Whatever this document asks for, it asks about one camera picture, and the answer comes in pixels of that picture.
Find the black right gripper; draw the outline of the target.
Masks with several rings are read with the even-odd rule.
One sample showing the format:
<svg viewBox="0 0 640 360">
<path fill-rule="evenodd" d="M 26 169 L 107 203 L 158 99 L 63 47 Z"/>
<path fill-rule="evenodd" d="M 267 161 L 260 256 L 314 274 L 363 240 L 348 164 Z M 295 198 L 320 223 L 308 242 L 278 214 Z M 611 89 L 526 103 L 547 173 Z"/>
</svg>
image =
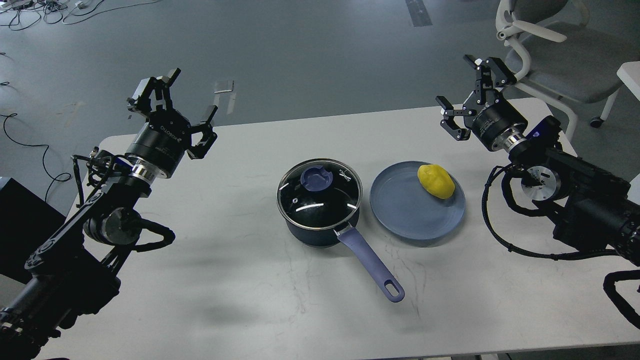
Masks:
<svg viewBox="0 0 640 360">
<path fill-rule="evenodd" d="M 443 110 L 440 126 L 456 141 L 468 141 L 473 133 L 490 152 L 512 152 L 525 142 L 528 125 L 502 95 L 503 89 L 517 83 L 515 74 L 498 57 L 480 59 L 466 54 L 463 58 L 475 69 L 474 89 L 462 109 L 455 109 L 445 96 L 435 97 Z M 464 117 L 464 129 L 455 123 L 455 117 Z"/>
</svg>

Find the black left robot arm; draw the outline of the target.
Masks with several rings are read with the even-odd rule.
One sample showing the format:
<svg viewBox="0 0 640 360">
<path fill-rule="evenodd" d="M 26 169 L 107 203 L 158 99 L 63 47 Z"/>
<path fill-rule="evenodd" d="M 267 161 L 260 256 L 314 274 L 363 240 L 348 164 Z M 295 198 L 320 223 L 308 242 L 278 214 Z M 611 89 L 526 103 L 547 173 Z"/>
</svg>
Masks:
<svg viewBox="0 0 640 360">
<path fill-rule="evenodd" d="M 145 122 L 123 154 L 98 147 L 73 155 L 77 212 L 47 239 L 19 230 L 19 248 L 9 250 L 30 275 L 25 289 L 1 310 L 1 358 L 32 360 L 49 339 L 71 328 L 79 316 L 96 314 L 119 294 L 118 273 L 132 252 L 173 243 L 176 235 L 135 210 L 153 182 L 169 179 L 184 155 L 202 159 L 217 139 L 216 105 L 195 125 L 174 109 L 170 88 L 180 68 L 141 80 L 126 100 Z"/>
</svg>

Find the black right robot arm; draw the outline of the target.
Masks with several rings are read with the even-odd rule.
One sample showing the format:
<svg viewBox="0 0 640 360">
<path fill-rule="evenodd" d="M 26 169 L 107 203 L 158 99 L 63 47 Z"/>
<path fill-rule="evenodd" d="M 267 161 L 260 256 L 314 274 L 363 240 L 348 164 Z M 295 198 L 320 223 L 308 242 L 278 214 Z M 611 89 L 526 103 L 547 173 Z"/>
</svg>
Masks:
<svg viewBox="0 0 640 360">
<path fill-rule="evenodd" d="M 503 150 L 508 155 L 509 164 L 491 170 L 481 198 L 483 221 L 494 239 L 508 251 L 531 258 L 577 261 L 619 256 L 638 266 L 640 210 L 627 196 L 630 183 L 566 153 L 560 143 L 560 121 L 551 115 L 525 134 L 528 121 L 502 94 L 517 82 L 502 59 L 466 54 L 464 60 L 475 71 L 474 89 L 462 109 L 455 109 L 445 96 L 436 97 L 443 110 L 440 124 L 456 141 L 475 136 L 488 151 Z M 499 176 L 506 205 L 517 214 L 549 219 L 553 239 L 572 252 L 529 251 L 498 235 L 490 222 L 488 201 Z"/>
</svg>

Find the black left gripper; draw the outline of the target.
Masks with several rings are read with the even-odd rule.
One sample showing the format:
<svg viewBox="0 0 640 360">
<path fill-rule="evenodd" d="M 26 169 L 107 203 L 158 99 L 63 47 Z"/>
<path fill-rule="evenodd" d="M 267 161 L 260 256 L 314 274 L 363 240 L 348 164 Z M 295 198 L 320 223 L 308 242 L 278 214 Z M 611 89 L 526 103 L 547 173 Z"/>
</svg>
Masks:
<svg viewBox="0 0 640 360">
<path fill-rule="evenodd" d="M 133 161 L 142 159 L 160 170 L 160 177 L 169 179 L 178 168 L 191 141 L 191 134 L 201 133 L 196 145 L 187 149 L 191 160 L 203 159 L 218 138 L 213 130 L 213 119 L 218 111 L 215 104 L 209 105 L 202 120 L 191 127 L 190 122 L 173 107 L 170 87 L 182 70 L 174 68 L 165 76 L 151 76 L 140 80 L 132 96 L 126 99 L 128 111 L 147 118 L 142 129 L 125 151 Z"/>
</svg>

